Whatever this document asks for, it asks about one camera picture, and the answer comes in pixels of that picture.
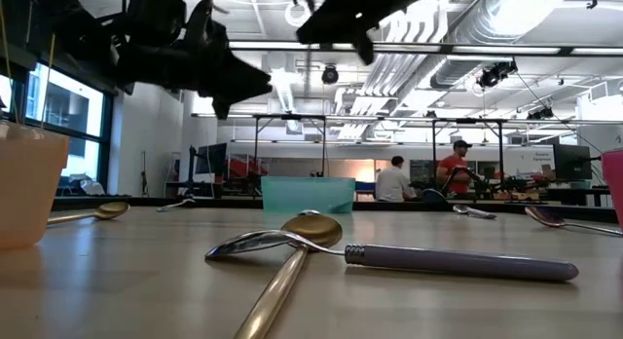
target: ceiling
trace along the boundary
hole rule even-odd
[[[186,0],[189,11],[198,1]],[[230,12],[228,15],[215,14],[215,19],[227,26],[228,34],[232,40],[294,40],[296,27],[288,23],[285,18],[286,8],[291,1],[215,0],[219,7]],[[474,0],[459,0],[447,4],[445,9],[447,9],[450,26],[452,26],[452,21],[467,9],[472,1]],[[589,0],[562,1],[551,14],[547,15],[535,28],[529,30],[515,43],[549,46],[572,44],[623,45],[623,24],[620,23],[623,20],[623,0],[600,0],[598,6],[593,10],[585,8],[585,4]],[[87,10],[98,17],[117,13],[121,7],[121,0],[81,0],[81,2]],[[544,1],[531,0],[531,2],[538,5]],[[293,15],[298,14],[297,9],[294,9]],[[533,14],[530,5],[521,12],[526,15]],[[512,18],[516,19],[515,21],[521,21],[526,18],[522,14]],[[383,41],[388,32],[389,27],[376,31],[373,34],[374,39]],[[255,54],[254,56],[240,54],[239,56],[254,59],[254,61],[249,62],[258,66],[263,65],[262,54]],[[288,57],[294,60],[297,70],[303,72],[306,65],[306,55],[293,53]],[[334,101],[336,91],[339,88],[361,88],[370,72],[375,70],[375,67],[379,67],[375,64],[364,66],[357,56],[347,54],[315,54],[311,56],[311,60],[311,88],[307,96],[328,101]],[[337,85],[324,86],[320,81],[320,75],[327,63],[337,65],[340,72],[340,82]],[[436,101],[428,105],[443,104],[443,107],[438,111],[446,116],[453,114],[455,115],[453,117],[482,115],[482,110],[486,109],[486,113],[490,114],[490,117],[492,115],[510,117],[517,115],[516,109],[518,107],[535,103],[535,96],[547,97],[553,94],[551,98],[555,113],[561,118],[567,118],[575,115],[575,95],[586,92],[588,87],[600,83],[603,77],[615,78],[619,75],[623,77],[623,59],[619,58],[518,57],[517,65],[519,74],[531,87],[531,91],[526,88],[524,81],[517,76],[512,76],[500,83],[497,88],[486,91],[483,96],[480,88],[474,86],[476,76],[480,73],[481,67],[479,67],[472,70],[459,84],[455,85],[452,92],[443,93]],[[415,69],[409,80],[421,76],[423,72],[419,68]],[[304,96],[303,83],[303,76],[293,81],[290,90],[295,99]],[[401,92],[409,91],[410,86],[411,84],[405,83]],[[250,99],[244,104],[235,105],[233,111],[245,112],[245,109],[251,108],[257,111],[257,105],[267,104],[269,98],[276,98],[276,94],[267,94]],[[320,111],[322,111],[322,106],[318,105],[316,112]],[[420,113],[411,111],[406,114],[418,116]]]

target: robotic claw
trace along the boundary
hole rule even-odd
[[[212,0],[201,0],[188,21],[183,0],[123,0],[119,13],[98,19],[78,0],[36,1],[62,48],[128,94],[134,82],[197,91],[227,119],[232,104],[272,91],[270,75],[233,55]]]

